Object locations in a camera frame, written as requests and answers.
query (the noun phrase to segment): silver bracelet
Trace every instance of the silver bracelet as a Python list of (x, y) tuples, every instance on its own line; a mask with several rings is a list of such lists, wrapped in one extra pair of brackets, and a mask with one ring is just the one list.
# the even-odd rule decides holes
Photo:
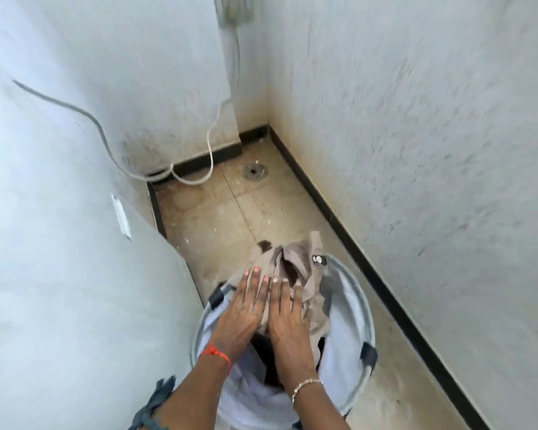
[(297, 396), (297, 393), (301, 390), (302, 387), (306, 385), (310, 385), (311, 383), (320, 383), (323, 386), (325, 385), (323, 383), (323, 380), (321, 379), (307, 379), (303, 380), (301, 383), (297, 385), (297, 387), (293, 390), (293, 395), (291, 396), (291, 401), (293, 402), (293, 406), (295, 406), (295, 397)]

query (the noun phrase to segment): white fabric hamper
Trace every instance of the white fabric hamper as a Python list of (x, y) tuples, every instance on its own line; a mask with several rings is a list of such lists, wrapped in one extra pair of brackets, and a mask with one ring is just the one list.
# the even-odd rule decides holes
[[(321, 282), (321, 293), (330, 301), (331, 329), (319, 376), (329, 397), (345, 415), (359, 398), (375, 366), (375, 328), (357, 279), (333, 256), (327, 255), (326, 259), (328, 271)], [(192, 366), (207, 346), (240, 276), (241, 273), (236, 274), (217, 289), (205, 306), (190, 352)], [(361, 360), (364, 343), (372, 353)], [(229, 425), (239, 430), (287, 430), (299, 421), (287, 394), (262, 383), (264, 374), (265, 366), (255, 349), (248, 345), (241, 359), (233, 363), (221, 391), (218, 414)]]

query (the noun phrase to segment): forearm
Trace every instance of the forearm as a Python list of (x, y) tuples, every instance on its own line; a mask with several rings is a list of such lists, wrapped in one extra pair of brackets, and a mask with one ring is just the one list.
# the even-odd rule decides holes
[(301, 388), (295, 397), (295, 412), (306, 430), (350, 430), (320, 383)]
[(213, 430), (228, 369), (229, 364), (219, 356), (201, 356), (195, 368), (152, 418), (160, 427), (170, 430)]

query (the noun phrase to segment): blue fabric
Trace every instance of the blue fabric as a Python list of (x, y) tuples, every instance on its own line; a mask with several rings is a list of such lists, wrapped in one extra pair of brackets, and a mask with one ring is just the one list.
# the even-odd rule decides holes
[(148, 427), (150, 430), (168, 430), (167, 427), (161, 427), (150, 416), (154, 410), (165, 403), (165, 400), (172, 395), (173, 388), (175, 388), (175, 376), (171, 376), (165, 383), (163, 383), (163, 379), (158, 381), (155, 385), (154, 393), (150, 397), (150, 401), (135, 414), (128, 430), (137, 430), (143, 426)]

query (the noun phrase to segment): finger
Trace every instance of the finger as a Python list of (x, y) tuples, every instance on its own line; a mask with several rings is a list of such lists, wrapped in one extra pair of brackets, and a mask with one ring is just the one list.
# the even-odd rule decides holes
[(249, 288), (245, 294), (245, 306), (253, 307), (253, 302), (257, 296), (259, 290), (259, 276), (261, 276), (261, 269), (257, 266), (253, 267), (253, 272), (251, 273), (251, 282), (249, 283)]
[(274, 277), (271, 281), (271, 291), (269, 296), (269, 319), (279, 317), (280, 313), (280, 299), (279, 293), (281, 291), (281, 281), (278, 277)]
[(261, 283), (261, 289), (259, 290), (259, 295), (257, 300), (253, 305), (253, 311), (256, 314), (262, 314), (265, 310), (265, 304), (267, 302), (267, 292), (269, 291), (269, 277), (265, 276), (263, 282)]
[(294, 294), (293, 294), (293, 319), (294, 320), (301, 320), (301, 316), (303, 315), (303, 287), (301, 284), (297, 283), (294, 287)]
[(288, 279), (283, 279), (281, 282), (281, 313), (291, 313), (291, 288)]
[(309, 329), (309, 327), (311, 326), (311, 314), (311, 308), (308, 308), (307, 312), (305, 312), (305, 317), (303, 318), (303, 324), (307, 329)]
[(235, 292), (235, 296), (233, 297), (232, 302), (235, 302), (237, 304), (243, 303), (243, 298), (245, 297), (245, 290), (247, 289), (247, 278), (249, 278), (249, 273), (250, 270), (248, 268), (245, 269), (241, 281), (237, 286), (237, 291)]

